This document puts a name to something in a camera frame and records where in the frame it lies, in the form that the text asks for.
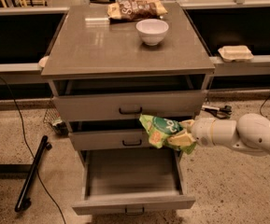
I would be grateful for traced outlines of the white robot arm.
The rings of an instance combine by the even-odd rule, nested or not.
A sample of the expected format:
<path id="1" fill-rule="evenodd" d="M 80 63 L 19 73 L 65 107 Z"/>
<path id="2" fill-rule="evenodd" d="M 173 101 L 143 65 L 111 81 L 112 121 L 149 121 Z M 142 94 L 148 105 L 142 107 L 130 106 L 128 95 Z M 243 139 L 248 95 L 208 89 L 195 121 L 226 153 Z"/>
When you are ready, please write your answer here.
<path id="1" fill-rule="evenodd" d="M 270 120 L 249 113 L 239 120 L 202 118 L 181 122 L 183 130 L 167 138 L 169 145 L 224 146 L 253 156 L 270 155 Z"/>

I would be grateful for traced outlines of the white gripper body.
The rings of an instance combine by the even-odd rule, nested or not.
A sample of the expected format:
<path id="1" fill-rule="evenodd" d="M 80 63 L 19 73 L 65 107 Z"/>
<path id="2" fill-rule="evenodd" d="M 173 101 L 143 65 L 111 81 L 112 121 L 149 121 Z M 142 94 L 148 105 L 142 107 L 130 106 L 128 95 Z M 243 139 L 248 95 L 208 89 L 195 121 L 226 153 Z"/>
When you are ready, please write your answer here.
<path id="1" fill-rule="evenodd" d="M 213 147 L 211 127 L 214 119 L 198 119 L 192 125 L 192 136 L 197 144 L 203 147 Z"/>

